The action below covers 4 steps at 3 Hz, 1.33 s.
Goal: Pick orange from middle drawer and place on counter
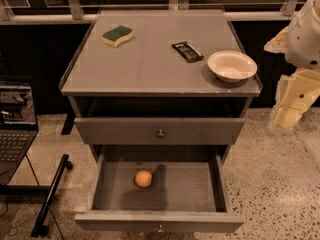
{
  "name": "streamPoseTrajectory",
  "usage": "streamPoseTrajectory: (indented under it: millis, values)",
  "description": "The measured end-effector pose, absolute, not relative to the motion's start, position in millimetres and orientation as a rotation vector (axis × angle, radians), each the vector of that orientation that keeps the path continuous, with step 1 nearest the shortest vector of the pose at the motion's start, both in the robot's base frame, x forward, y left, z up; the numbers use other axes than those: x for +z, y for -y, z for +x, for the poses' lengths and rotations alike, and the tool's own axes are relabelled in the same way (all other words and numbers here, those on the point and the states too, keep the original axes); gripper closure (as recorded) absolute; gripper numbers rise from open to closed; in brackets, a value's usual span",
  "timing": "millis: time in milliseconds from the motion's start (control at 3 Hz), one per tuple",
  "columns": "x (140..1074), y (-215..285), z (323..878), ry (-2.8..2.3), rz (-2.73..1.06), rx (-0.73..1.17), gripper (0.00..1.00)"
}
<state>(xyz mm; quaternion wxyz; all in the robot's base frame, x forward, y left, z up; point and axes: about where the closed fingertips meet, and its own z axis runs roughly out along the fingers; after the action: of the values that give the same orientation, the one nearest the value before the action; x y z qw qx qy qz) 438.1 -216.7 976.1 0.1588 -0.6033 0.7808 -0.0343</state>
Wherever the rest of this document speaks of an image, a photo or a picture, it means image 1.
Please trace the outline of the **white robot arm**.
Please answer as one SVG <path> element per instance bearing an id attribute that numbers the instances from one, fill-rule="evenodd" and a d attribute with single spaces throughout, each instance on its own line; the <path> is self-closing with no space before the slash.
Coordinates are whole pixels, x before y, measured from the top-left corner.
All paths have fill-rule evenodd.
<path id="1" fill-rule="evenodd" d="M 273 124 L 290 129 L 320 96 L 320 0 L 307 0 L 264 50 L 283 53 L 296 67 L 278 82 Z"/>

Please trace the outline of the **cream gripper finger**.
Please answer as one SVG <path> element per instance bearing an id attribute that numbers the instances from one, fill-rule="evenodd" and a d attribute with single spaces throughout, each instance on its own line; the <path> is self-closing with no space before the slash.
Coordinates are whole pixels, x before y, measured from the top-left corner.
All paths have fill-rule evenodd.
<path id="1" fill-rule="evenodd" d="M 303 113 L 293 108 L 275 106 L 273 123 L 281 128 L 291 129 L 302 118 Z"/>
<path id="2" fill-rule="evenodd" d="M 264 45 L 264 50 L 270 53 L 282 53 L 285 54 L 287 47 L 286 47 L 286 37 L 288 34 L 288 28 L 283 28 L 275 37 L 269 40 Z"/>

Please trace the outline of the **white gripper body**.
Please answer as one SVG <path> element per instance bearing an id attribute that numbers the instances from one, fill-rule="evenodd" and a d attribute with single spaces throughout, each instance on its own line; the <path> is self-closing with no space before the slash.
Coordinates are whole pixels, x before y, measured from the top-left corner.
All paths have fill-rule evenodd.
<path id="1" fill-rule="evenodd" d="M 288 79 L 281 106 L 306 112 L 320 96 L 320 72 L 300 68 Z"/>

